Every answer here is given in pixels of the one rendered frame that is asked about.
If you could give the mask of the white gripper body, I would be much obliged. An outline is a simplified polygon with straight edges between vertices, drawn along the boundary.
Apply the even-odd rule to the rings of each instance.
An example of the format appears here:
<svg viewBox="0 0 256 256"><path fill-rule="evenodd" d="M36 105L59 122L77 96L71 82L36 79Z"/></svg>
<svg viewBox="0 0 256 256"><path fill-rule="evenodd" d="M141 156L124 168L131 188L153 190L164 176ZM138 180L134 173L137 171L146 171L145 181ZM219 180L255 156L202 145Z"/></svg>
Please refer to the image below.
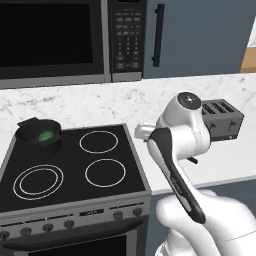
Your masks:
<svg viewBox="0 0 256 256"><path fill-rule="evenodd" d="M134 135L137 139L147 141L150 134L154 131L155 128L155 124L142 122L136 126Z"/></svg>

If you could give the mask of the blue-grey base cupboard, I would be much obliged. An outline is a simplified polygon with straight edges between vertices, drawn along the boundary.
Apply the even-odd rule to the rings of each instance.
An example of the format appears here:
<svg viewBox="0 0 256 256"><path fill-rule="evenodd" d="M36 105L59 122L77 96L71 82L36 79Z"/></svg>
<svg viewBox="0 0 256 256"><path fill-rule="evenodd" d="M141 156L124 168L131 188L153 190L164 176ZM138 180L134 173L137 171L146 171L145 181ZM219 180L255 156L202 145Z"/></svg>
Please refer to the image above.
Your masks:
<svg viewBox="0 0 256 256"><path fill-rule="evenodd" d="M244 203L256 217L256 179L215 186L204 186L215 192L218 196L234 198ZM168 234L168 228L163 226L156 217L156 204L162 198L171 196L172 191L156 194L151 197L150 215L148 221L147 243L145 256L155 256L155 252Z"/></svg>

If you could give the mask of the green broccoli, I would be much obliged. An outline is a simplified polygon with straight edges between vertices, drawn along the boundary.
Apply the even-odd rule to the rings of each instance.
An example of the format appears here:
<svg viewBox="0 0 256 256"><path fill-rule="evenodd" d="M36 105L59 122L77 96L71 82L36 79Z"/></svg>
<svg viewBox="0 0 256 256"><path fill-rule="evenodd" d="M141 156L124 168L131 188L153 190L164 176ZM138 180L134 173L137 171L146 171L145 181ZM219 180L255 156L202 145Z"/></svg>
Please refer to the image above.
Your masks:
<svg viewBox="0 0 256 256"><path fill-rule="evenodd" d="M54 133L52 131L44 131L42 132L39 137L38 137L38 141L39 142L44 142L44 141L48 141L49 139L54 137Z"/></svg>

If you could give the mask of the tan wooden cabinet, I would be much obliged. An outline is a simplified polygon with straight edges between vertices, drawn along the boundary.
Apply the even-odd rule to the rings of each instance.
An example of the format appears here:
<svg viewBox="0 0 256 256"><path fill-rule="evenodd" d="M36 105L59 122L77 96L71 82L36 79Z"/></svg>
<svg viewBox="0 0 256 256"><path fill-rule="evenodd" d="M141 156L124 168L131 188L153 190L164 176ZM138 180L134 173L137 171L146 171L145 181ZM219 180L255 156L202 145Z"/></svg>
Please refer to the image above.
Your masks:
<svg viewBox="0 0 256 256"><path fill-rule="evenodd" d="M240 72L256 73L256 47L246 49Z"/></svg>

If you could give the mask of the black and steel stove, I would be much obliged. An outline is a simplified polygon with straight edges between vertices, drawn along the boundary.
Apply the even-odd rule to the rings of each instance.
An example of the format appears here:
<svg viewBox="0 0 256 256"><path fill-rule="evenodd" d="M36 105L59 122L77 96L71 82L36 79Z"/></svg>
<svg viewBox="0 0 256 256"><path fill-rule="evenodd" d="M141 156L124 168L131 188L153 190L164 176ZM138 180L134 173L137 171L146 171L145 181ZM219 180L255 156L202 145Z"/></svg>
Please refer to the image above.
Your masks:
<svg viewBox="0 0 256 256"><path fill-rule="evenodd" d="M47 223L61 231L67 220L74 227L118 221L116 211L122 220L149 219L151 190L127 126L61 130L61 149L42 159L25 155L14 135L0 169L0 232L12 239L27 237L24 227L29 236L47 233Z"/></svg>

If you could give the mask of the grey toaster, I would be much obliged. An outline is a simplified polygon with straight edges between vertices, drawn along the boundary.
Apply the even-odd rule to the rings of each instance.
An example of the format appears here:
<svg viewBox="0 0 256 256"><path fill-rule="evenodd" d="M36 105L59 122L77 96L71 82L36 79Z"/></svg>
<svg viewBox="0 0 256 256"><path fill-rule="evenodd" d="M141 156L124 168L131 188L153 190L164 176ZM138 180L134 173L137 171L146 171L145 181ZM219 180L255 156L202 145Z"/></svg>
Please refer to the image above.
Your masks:
<svg viewBox="0 0 256 256"><path fill-rule="evenodd" d="M202 117L211 141L232 140L238 137L244 114L224 99L202 102Z"/></svg>

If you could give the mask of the black microwave door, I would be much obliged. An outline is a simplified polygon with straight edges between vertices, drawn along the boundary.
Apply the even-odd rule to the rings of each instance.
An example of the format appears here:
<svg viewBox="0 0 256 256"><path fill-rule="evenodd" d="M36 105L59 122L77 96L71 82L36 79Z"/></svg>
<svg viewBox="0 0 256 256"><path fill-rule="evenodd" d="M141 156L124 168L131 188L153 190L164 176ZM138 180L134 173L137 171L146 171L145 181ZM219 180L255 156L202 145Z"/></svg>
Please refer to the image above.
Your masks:
<svg viewBox="0 0 256 256"><path fill-rule="evenodd" d="M110 80L107 0L0 0L0 90Z"/></svg>

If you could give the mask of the blue-grey cupboard door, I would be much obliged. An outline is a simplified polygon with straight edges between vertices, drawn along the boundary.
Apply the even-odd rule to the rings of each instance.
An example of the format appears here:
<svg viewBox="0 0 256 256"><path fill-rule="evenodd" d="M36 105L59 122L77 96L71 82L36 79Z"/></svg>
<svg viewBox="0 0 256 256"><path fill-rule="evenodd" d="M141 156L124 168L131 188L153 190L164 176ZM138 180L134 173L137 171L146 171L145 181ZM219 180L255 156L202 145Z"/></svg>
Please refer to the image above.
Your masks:
<svg viewBox="0 0 256 256"><path fill-rule="evenodd" d="M160 66L155 9L165 5ZM256 18L256 0L148 0L143 77L236 74Z"/></svg>

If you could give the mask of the steel and black microwave oven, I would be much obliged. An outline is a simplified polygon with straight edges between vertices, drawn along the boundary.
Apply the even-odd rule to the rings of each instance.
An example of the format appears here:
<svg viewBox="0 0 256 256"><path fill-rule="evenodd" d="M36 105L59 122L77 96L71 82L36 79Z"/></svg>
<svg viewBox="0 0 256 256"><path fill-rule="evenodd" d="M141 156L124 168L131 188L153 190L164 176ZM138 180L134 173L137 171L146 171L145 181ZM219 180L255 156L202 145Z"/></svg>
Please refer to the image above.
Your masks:
<svg viewBox="0 0 256 256"><path fill-rule="evenodd" d="M107 0L109 82L142 79L146 0Z"/></svg>

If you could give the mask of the black cooking pot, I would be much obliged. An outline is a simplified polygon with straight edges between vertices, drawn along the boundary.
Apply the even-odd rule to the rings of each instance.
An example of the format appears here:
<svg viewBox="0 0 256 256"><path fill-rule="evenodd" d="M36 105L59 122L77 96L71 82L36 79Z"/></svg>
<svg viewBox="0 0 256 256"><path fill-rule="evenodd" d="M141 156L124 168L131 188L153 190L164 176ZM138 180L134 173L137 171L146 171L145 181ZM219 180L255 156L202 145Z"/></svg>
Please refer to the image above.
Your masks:
<svg viewBox="0 0 256 256"><path fill-rule="evenodd" d="M57 121L33 117L20 122L18 126L15 138L21 150L28 157L34 159L47 158L61 149L62 130ZM39 142L38 137L44 131L52 131L54 137L48 141Z"/></svg>

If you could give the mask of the stove oven door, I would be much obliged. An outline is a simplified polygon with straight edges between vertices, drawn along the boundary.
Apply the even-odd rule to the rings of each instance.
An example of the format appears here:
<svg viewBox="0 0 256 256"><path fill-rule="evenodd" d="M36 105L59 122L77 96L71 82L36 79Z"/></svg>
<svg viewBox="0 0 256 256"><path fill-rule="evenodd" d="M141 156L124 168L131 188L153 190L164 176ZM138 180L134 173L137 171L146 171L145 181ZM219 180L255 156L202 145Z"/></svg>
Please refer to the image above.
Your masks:
<svg viewBox="0 0 256 256"><path fill-rule="evenodd" d="M123 235L105 237L87 242L55 246L36 251L10 251L1 247L0 256L145 256L148 217L142 218L143 226Z"/></svg>

